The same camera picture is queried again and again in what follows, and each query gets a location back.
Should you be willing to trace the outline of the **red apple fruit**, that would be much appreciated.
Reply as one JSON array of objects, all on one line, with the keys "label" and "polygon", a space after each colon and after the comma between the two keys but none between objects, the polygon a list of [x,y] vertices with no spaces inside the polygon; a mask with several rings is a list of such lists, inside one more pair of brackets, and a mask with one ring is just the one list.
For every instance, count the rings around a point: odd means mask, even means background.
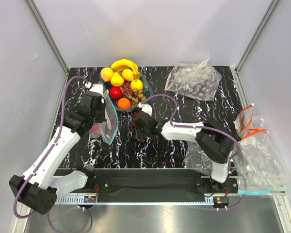
[{"label": "red apple fruit", "polygon": [[109,90],[109,96],[113,100],[119,100],[123,97],[123,92],[120,87],[113,86]]}]

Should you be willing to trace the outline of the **brown longan bunch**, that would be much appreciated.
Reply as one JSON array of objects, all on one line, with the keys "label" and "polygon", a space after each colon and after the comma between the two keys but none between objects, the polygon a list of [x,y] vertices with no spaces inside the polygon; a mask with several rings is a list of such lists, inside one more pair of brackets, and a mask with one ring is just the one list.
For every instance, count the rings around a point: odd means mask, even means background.
[{"label": "brown longan bunch", "polygon": [[146,96],[143,94],[143,90],[132,90],[130,94],[128,94],[127,98],[130,100],[131,105],[138,105],[139,103],[146,100]]}]

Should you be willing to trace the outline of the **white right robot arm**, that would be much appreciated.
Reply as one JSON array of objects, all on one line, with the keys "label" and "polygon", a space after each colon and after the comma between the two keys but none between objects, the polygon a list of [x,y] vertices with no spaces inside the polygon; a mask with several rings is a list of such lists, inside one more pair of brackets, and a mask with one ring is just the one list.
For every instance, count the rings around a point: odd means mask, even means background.
[{"label": "white right robot arm", "polygon": [[234,147],[234,138],[215,120],[197,123],[156,121],[148,113],[138,112],[134,118],[136,135],[153,140],[182,140],[197,144],[210,159],[212,172],[210,186],[215,192],[227,188],[228,161]]}]

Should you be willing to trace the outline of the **clear bag under right arm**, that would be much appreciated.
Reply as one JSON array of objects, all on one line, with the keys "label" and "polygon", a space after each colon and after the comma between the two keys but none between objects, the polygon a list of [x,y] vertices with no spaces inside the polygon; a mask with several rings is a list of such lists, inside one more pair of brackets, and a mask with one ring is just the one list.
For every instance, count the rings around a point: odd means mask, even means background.
[{"label": "clear bag under right arm", "polygon": [[206,156],[197,142],[187,141],[188,148],[184,158],[185,168],[195,170],[206,176],[210,176],[212,172],[212,162]]}]

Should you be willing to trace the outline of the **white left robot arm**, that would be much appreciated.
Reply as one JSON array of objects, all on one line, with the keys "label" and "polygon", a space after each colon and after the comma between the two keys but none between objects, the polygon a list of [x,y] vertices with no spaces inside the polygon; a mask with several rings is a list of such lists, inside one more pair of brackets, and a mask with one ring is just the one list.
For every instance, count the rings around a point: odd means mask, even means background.
[{"label": "white left robot arm", "polygon": [[38,159],[22,176],[14,175],[9,186],[15,196],[14,215],[20,215],[17,204],[22,203],[35,213],[44,215],[54,206],[55,201],[74,190],[90,192],[96,187],[96,177],[90,167],[77,168],[69,174],[53,179],[62,160],[94,124],[106,122],[106,94],[91,89],[84,93],[77,108],[62,110],[60,126]]}]

